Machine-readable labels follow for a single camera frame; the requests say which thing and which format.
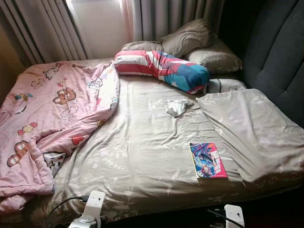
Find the book cover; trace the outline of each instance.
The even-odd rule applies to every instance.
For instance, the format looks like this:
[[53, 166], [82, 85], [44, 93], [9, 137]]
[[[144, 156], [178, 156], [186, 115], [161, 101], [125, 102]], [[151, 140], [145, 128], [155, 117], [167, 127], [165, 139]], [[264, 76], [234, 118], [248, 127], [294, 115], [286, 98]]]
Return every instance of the book cover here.
[[190, 149], [198, 178], [227, 177], [214, 143], [190, 143]]

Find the cartoon bear print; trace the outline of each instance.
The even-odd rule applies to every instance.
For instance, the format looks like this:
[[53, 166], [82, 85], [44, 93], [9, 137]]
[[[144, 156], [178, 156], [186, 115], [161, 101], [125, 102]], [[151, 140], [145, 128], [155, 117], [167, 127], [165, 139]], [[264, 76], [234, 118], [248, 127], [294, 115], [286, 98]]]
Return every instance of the cartoon bear print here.
[[34, 89], [39, 89], [41, 86], [43, 86], [44, 83], [45, 81], [42, 78], [39, 78], [37, 81], [32, 81], [30, 85]]
[[61, 64], [61, 63], [56, 63], [56, 67], [45, 70], [45, 71], [43, 71], [43, 73], [45, 74], [45, 76], [47, 77], [48, 80], [51, 80], [53, 78], [53, 76], [55, 76], [55, 74], [59, 71], [59, 69], [62, 65], [63, 64]]
[[74, 92], [74, 90], [68, 87], [66, 89], [59, 90], [57, 94], [58, 96], [53, 99], [53, 102], [55, 104], [65, 105], [69, 101], [72, 101], [76, 98], [76, 93]]
[[16, 154], [10, 156], [7, 161], [9, 167], [16, 165], [21, 160], [21, 158], [30, 150], [30, 145], [27, 141], [22, 140], [15, 144], [14, 149]]

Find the white cloth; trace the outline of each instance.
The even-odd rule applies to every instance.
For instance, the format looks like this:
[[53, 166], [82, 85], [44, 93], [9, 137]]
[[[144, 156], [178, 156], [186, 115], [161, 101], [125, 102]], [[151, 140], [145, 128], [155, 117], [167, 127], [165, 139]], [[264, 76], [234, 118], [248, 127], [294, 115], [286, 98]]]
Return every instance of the white cloth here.
[[183, 114], [186, 111], [186, 106], [191, 106], [194, 103], [189, 99], [181, 99], [179, 101], [169, 100], [168, 108], [166, 110], [167, 113], [177, 117]]

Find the gray curtain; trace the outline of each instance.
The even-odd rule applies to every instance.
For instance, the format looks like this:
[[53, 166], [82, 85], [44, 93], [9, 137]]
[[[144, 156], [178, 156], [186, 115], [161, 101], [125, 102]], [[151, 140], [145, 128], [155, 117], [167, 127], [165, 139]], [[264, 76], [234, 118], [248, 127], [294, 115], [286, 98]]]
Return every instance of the gray curtain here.
[[133, 39], [159, 40], [198, 18], [217, 33], [225, 0], [133, 0]]
[[64, 0], [0, 0], [31, 64], [87, 59]]

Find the white device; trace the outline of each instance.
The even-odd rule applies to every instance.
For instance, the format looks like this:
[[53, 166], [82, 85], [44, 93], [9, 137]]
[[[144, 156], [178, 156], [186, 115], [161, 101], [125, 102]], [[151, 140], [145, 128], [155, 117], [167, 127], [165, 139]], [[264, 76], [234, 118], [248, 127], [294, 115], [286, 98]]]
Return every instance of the white device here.
[[[245, 227], [242, 208], [235, 205], [226, 204], [224, 206], [226, 217]], [[226, 220], [226, 228], [239, 228], [237, 225]]]
[[100, 212], [104, 199], [104, 192], [92, 191], [86, 202], [84, 213], [74, 219], [68, 228], [100, 228]]

